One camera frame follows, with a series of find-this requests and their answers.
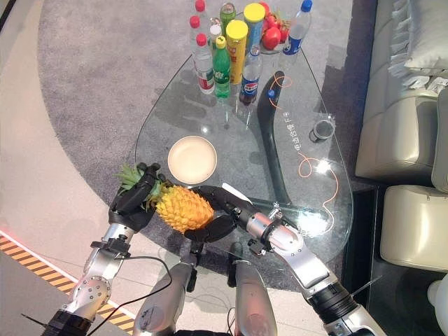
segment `water bottle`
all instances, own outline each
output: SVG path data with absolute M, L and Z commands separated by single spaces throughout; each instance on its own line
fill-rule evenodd
M 257 99 L 258 80 L 262 69 L 263 61 L 260 56 L 260 46 L 252 45 L 244 63 L 241 91 L 239 92 L 239 100 L 244 105 L 249 105 Z
M 210 47 L 207 45 L 207 36 L 201 33 L 196 36 L 196 51 L 193 54 L 197 82 L 202 93 L 209 95 L 214 91 L 215 80 L 213 76 L 213 62 Z
M 222 98 L 230 94 L 230 56 L 225 44 L 224 36 L 216 38 L 216 54 L 213 57 L 215 95 Z
M 196 15 L 199 16 L 201 21 L 200 33 L 203 33 L 209 38 L 209 29 L 210 29 L 210 17 L 205 10 L 205 1 L 204 0 L 196 0 L 195 1 Z
M 190 49 L 191 53 L 196 51 L 196 36 L 200 33 L 200 19 L 199 16 L 194 15 L 190 17 Z
M 312 0 L 304 0 L 297 12 L 296 16 L 291 21 L 289 28 L 288 44 L 283 48 L 283 52 L 279 58 L 279 68 L 286 68 L 290 65 L 294 65 L 299 50 L 302 46 L 303 39 L 308 32 L 308 28 L 311 24 L 311 7 L 313 6 Z

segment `red apple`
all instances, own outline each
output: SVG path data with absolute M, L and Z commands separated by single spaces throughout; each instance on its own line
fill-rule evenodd
M 266 17 L 266 21 L 267 21 L 267 27 L 268 28 L 272 28 L 272 27 L 277 27 L 277 18 L 275 17 L 274 14 L 269 14 Z
M 280 37 L 280 30 L 277 27 L 270 27 L 262 38 L 264 47 L 273 50 L 279 44 Z

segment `glass tabletop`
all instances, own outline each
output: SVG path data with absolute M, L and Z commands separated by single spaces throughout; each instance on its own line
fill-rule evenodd
M 343 249 L 352 219 L 351 189 L 336 137 L 317 141 L 315 136 L 335 121 L 303 52 L 285 74 L 277 72 L 279 54 L 261 57 L 258 96 L 249 106 L 239 101 L 239 85 L 231 85 L 227 99 L 202 94 L 188 58 L 143 124 L 135 160 L 159 162 L 168 179 L 183 185 L 169 171 L 169 150 L 183 137 L 204 137 L 216 149 L 218 163 L 201 184 L 228 183 L 263 213 L 283 214 L 308 247 L 328 262 Z M 271 98 L 269 89 L 274 90 Z M 271 253 L 262 259 L 253 256 L 250 238 L 238 228 L 212 244 L 244 259 L 284 268 Z

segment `pineapple crown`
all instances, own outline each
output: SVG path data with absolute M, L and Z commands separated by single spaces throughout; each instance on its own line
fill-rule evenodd
M 121 182 L 120 194 L 124 193 L 125 191 L 131 190 L 140 181 L 140 178 L 144 174 L 145 172 L 139 169 L 136 164 L 131 167 L 129 164 L 124 163 L 121 171 L 116 174 Z M 153 188 L 151 189 L 145 200 L 141 203 L 141 207 L 145 210 L 155 209 L 157 203 L 162 199 L 163 194 L 166 193 L 167 190 L 172 186 L 173 183 L 168 180 L 166 180 L 165 182 L 162 182 L 158 179 L 155 180 Z

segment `blue bottle cap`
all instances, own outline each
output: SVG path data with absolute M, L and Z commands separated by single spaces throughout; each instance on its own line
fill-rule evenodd
M 300 7 L 300 10 L 302 12 L 309 12 L 311 10 L 311 7 L 313 6 L 313 1 L 312 0 L 303 0 L 302 2 L 302 6 Z

